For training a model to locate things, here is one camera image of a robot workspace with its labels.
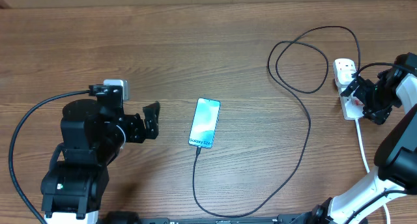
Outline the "Samsung Galaxy smartphone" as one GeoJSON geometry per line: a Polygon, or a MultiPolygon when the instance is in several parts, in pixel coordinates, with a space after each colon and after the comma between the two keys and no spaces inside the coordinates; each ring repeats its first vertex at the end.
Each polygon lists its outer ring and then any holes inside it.
{"type": "Polygon", "coordinates": [[[199,98],[195,107],[188,144],[212,148],[221,103],[217,100],[199,98]]]}

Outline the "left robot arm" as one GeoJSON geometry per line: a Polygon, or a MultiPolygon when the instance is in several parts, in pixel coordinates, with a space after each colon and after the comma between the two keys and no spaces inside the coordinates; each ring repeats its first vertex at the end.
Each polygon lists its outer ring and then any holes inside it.
{"type": "Polygon", "coordinates": [[[158,136],[160,103],[143,114],[124,112],[124,87],[91,85],[88,99],[63,107],[61,133],[42,179],[42,211],[48,223],[64,220],[95,223],[109,182],[108,165],[126,143],[142,143],[158,136]]]}

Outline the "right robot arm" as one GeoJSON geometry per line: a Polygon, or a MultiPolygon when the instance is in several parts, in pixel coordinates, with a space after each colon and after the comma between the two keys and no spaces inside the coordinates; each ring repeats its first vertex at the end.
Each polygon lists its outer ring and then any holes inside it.
{"type": "Polygon", "coordinates": [[[393,107],[403,107],[405,116],[379,145],[365,177],[293,223],[367,223],[366,217],[386,203],[416,194],[416,54],[398,55],[376,83],[364,79],[361,69],[342,79],[343,69],[334,63],[340,98],[361,102],[365,119],[384,124],[393,107]]]}

